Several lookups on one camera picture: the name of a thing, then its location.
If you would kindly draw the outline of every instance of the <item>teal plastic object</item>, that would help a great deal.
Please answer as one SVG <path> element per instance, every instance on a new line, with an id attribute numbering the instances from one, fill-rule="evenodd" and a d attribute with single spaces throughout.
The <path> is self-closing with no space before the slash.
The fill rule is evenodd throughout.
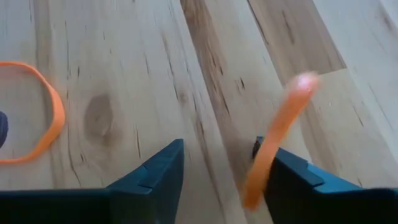
<path id="1" fill-rule="evenodd" d="M 176 139 L 104 189 L 2 191 L 1 220 L 2 223 L 175 223 L 183 167 L 183 140 Z"/>

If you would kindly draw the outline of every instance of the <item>wooden floor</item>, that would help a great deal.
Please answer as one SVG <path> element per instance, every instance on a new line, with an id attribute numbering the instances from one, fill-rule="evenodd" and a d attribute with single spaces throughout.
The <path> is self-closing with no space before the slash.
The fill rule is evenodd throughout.
<path id="1" fill-rule="evenodd" d="M 322 87 L 282 147 L 354 184 L 398 186 L 395 0 L 0 0 L 0 60 L 36 66 L 67 114 L 37 160 L 0 167 L 0 189 L 107 186 L 185 140 L 177 223 L 272 223 L 239 193 L 294 75 Z M 0 69 L 1 158 L 52 119 L 39 81 Z"/>

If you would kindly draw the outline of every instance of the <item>orange rubber band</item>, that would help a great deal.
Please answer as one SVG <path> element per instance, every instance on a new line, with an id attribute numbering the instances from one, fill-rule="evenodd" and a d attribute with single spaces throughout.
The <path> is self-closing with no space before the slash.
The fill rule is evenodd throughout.
<path id="1" fill-rule="evenodd" d="M 282 102 L 271 123 L 267 136 L 248 173 L 245 183 L 244 207 L 250 210 L 255 210 L 258 207 L 262 193 L 266 189 L 272 161 L 276 156 L 279 144 L 318 86 L 317 74 L 313 72 L 303 73 L 293 80 L 287 98 Z"/>
<path id="2" fill-rule="evenodd" d="M 57 138 L 58 135 L 61 133 L 62 127 L 65 124 L 65 110 L 63 109 L 62 100 L 57 91 L 55 91 L 55 89 L 46 81 L 44 76 L 36 68 L 22 62 L 0 62 L 0 67 L 4 66 L 16 66 L 27 69 L 28 71 L 32 72 L 45 85 L 50 93 L 53 107 L 53 120 L 51 122 L 51 126 L 38 141 L 33 151 L 30 154 L 17 159 L 0 159 L 0 164 L 28 162 L 41 155 L 41 153 L 43 153 L 50 146 L 51 142 L 54 141 L 54 139 Z"/>

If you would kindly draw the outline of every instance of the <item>wooden surface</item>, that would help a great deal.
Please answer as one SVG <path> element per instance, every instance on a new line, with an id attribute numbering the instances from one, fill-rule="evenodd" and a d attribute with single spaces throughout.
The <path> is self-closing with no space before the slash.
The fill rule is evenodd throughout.
<path id="1" fill-rule="evenodd" d="M 0 60 L 35 65 L 66 109 L 37 160 L 2 166 L 0 189 L 106 186 L 185 141 L 177 223 L 272 223 L 239 193 L 295 74 L 322 87 L 281 145 L 363 187 L 398 186 L 394 0 L 0 0 Z M 10 131 L 0 157 L 31 150 L 51 103 L 0 68 Z"/>

